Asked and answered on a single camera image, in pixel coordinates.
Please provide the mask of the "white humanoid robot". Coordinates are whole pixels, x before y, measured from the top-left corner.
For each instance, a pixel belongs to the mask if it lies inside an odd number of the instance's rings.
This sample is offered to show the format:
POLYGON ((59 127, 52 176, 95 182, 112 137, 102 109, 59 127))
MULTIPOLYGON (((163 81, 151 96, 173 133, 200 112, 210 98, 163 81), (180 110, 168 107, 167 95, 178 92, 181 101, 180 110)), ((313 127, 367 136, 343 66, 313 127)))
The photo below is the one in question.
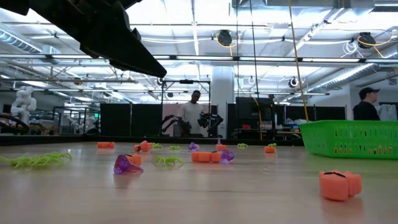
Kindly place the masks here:
POLYGON ((22 86, 16 92, 16 99, 11 106, 11 115, 18 117, 25 124, 29 124, 31 111, 37 108, 37 101, 32 97, 34 88, 32 86, 22 86))

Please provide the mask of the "green plastic basket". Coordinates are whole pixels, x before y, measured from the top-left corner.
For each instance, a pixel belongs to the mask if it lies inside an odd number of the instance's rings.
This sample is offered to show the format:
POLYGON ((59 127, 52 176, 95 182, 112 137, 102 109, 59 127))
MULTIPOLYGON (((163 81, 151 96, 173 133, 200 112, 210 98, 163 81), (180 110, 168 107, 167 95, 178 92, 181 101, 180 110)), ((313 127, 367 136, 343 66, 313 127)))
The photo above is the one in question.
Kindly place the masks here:
POLYGON ((398 121, 323 120, 299 126, 303 143, 311 154, 356 159, 398 159, 398 121), (382 146, 381 155, 371 155, 369 149, 382 146), (392 146, 393 154, 384 148, 392 146), (336 155, 335 147, 352 149, 352 154, 336 155))

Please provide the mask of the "grey hanging cloth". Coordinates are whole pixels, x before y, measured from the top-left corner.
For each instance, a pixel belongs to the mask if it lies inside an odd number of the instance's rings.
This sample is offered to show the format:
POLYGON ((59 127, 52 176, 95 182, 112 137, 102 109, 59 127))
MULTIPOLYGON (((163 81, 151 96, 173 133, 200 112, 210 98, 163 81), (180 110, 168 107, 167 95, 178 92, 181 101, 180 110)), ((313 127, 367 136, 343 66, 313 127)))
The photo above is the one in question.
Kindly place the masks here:
POLYGON ((398 121, 396 105, 382 104, 376 106, 376 110, 381 121, 398 121))

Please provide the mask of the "person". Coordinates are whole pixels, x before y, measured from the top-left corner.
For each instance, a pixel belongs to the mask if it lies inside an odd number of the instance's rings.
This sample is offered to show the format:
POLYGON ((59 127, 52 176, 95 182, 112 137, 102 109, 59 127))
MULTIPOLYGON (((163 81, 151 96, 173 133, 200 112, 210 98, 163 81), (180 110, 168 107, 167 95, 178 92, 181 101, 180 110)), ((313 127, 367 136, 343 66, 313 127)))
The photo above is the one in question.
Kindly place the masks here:
POLYGON ((191 134, 201 134, 201 126, 199 125, 198 120, 200 119, 200 113, 203 112, 203 107, 198 102, 200 97, 201 93, 198 90, 195 90, 191 95, 191 100, 180 107, 178 114, 184 122, 190 123, 191 134))
POLYGON ((357 121, 379 121, 380 117, 374 106, 380 89, 366 87, 360 90, 360 102, 353 108, 353 119, 357 121))

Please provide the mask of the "white square pillar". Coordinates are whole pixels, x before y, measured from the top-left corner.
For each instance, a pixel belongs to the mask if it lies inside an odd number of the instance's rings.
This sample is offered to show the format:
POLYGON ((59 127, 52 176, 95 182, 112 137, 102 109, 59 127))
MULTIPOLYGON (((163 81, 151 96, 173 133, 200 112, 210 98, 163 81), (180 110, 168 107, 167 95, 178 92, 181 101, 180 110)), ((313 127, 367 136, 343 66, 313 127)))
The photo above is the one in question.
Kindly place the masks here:
POLYGON ((223 122, 218 125, 218 134, 225 139, 228 130, 228 104, 234 102, 234 68, 215 66, 211 76, 211 104, 216 105, 223 122))

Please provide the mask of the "black metal gantry frame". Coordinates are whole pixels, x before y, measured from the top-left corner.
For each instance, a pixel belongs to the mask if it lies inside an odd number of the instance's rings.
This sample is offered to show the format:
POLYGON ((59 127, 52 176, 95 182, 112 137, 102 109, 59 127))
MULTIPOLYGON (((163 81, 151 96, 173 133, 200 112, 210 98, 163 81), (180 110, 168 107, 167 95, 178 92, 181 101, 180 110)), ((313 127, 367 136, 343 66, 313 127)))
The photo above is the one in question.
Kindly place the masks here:
MULTIPOLYGON (((164 93, 168 92, 168 89, 174 84, 176 83, 176 81, 173 80, 164 80, 164 82, 167 84, 166 86, 162 86, 161 87, 161 102, 160 105, 163 108, 163 104, 164 104, 164 93)), ((209 85, 209 89, 208 89, 208 113, 211 113, 211 82, 210 81, 197 81, 197 80, 189 80, 189 79, 184 79, 184 80, 179 80, 178 81, 179 84, 187 84, 187 85, 191 85, 194 83, 198 83, 200 86, 202 83, 207 83, 209 85)), ((180 130, 180 134, 182 137, 187 137, 187 136, 202 136, 202 134, 191 134, 190 130, 191 130, 191 126, 189 122, 184 122, 182 120, 181 117, 179 116, 175 116, 175 115, 169 115, 166 116, 162 121, 161 121, 161 125, 160 125, 160 129, 159 129, 159 136, 163 136, 164 133, 166 132, 166 130, 168 130, 168 128, 173 125, 174 123, 177 123, 178 128, 180 130)))

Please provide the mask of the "long ceiling light bar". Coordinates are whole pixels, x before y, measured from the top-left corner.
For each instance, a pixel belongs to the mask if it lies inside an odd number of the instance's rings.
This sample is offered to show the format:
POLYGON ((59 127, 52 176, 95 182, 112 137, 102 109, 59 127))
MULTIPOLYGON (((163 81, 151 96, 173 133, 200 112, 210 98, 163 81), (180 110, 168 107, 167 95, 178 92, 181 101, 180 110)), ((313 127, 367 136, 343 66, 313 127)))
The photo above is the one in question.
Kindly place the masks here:
MULTIPOLYGON (((94 60, 89 55, 49 55, 49 54, 0 54, 0 58, 94 60)), ((293 57, 237 57, 237 56, 192 56, 192 55, 155 55, 156 60, 194 60, 194 61, 245 61, 245 62, 295 62, 293 57)), ((398 63, 398 58, 316 58, 298 57, 298 62, 311 63, 398 63)))

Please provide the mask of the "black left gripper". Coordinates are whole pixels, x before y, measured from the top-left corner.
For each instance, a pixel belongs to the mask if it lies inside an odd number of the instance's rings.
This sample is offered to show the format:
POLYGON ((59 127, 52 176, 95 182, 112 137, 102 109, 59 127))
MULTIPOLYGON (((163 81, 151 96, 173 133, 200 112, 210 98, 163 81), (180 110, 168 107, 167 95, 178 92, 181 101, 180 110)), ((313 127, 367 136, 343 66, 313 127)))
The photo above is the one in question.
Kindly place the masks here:
POLYGON ((26 16, 30 9, 30 0, 0 0, 0 8, 26 16))

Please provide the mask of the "black partition panel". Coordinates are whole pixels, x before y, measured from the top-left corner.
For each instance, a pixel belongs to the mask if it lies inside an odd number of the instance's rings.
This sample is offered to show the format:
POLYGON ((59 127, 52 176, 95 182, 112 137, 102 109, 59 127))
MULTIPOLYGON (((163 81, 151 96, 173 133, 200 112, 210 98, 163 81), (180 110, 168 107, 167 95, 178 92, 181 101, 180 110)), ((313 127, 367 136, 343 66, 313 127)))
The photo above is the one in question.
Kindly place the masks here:
POLYGON ((117 103, 100 104, 102 136, 129 136, 131 131, 131 105, 117 103))
POLYGON ((156 137, 162 116, 161 105, 133 104, 131 134, 134 137, 156 137))
MULTIPOLYGON (((346 108, 334 106, 307 106, 309 121, 320 120, 345 120, 346 108)), ((305 109, 303 106, 287 106, 285 117, 292 120, 305 119, 305 109)))

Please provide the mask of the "pale curtain backdrop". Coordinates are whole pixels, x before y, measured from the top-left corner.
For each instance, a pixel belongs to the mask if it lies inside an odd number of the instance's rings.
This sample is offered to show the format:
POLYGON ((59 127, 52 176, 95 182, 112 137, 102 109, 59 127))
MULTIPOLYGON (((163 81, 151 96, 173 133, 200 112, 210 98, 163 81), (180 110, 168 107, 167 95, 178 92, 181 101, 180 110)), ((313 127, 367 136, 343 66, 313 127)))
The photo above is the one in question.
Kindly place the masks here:
MULTIPOLYGON (((180 107, 183 105, 183 102, 181 104, 163 104, 162 108, 162 118, 163 120, 166 116, 169 115, 175 115, 177 116, 180 112, 180 107)), ((207 113, 208 112, 208 103, 200 103, 200 105, 203 108, 203 112, 207 113)), ((180 130, 178 128, 177 123, 174 123, 171 125, 168 130, 164 133, 165 135, 169 135, 170 137, 180 137, 180 130)))

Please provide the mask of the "black equipment cart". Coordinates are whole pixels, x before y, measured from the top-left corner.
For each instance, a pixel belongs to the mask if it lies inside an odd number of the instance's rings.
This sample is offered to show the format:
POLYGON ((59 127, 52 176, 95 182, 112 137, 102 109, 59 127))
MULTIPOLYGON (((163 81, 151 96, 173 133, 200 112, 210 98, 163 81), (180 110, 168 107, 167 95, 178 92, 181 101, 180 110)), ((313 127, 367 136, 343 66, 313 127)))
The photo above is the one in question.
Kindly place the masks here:
POLYGON ((237 97, 237 139, 271 140, 277 136, 276 105, 271 98, 237 97))

